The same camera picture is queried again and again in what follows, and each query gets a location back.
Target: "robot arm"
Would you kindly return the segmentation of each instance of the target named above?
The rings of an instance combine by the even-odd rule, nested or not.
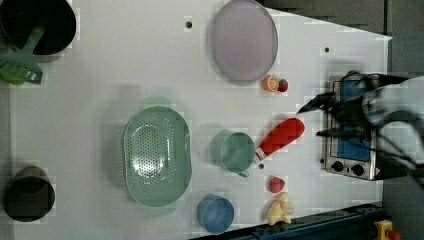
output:
[[[299,113],[320,109],[333,116],[339,127],[318,136],[366,139],[377,130],[386,140],[380,151],[400,156],[396,160],[403,161],[424,187],[424,76],[402,81],[374,88],[368,82],[364,95],[344,102],[329,97],[331,93],[320,94]]]

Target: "green colander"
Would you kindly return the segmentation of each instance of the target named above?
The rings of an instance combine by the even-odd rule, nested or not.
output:
[[[152,102],[162,106],[147,106]],[[164,207],[190,183],[190,132],[181,115],[166,106],[169,100],[148,98],[143,104],[124,134],[126,182],[138,202]]]

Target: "white table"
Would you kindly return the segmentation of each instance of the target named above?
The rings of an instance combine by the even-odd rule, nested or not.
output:
[[[195,214],[209,192],[234,204],[229,230],[264,224],[273,196],[265,185],[270,175],[286,180],[297,207],[293,217],[381,200],[381,182],[320,169],[318,112],[299,116],[304,135],[272,155],[264,170],[252,167],[246,179],[211,163],[209,143],[221,129],[244,131],[259,143],[270,127],[323,92],[330,75],[387,70],[389,38],[269,10],[279,32],[270,72],[287,79],[289,90],[272,95],[259,82],[234,85],[214,66],[207,41],[210,20],[226,2],[73,1],[79,38],[63,57],[42,65],[41,87],[11,92],[15,170],[28,164],[46,169],[57,197],[41,224],[15,223],[16,240],[204,236]],[[191,30],[185,29],[187,20]],[[169,96],[189,125],[193,175],[176,211],[152,218],[128,193],[119,146],[143,98],[158,95]]]

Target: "toy fruit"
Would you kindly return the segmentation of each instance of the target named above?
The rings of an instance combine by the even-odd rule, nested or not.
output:
[[[286,192],[280,193],[275,197],[274,202],[268,209],[268,224],[273,226],[280,219],[283,219],[286,223],[291,223],[290,218],[287,216],[294,212],[295,206],[289,202],[284,202],[287,199],[288,194]]]
[[[273,177],[271,179],[271,182],[269,183],[269,190],[272,193],[281,192],[281,190],[283,190],[285,184],[286,183],[284,182],[284,180],[282,180],[278,177]]]
[[[285,92],[289,88],[289,83],[285,79],[281,79],[278,83],[278,91]]]

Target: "teal mug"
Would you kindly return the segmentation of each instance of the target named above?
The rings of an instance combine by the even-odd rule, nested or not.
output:
[[[223,130],[212,142],[211,156],[224,169],[248,177],[247,169],[253,162],[255,146],[249,135]]]

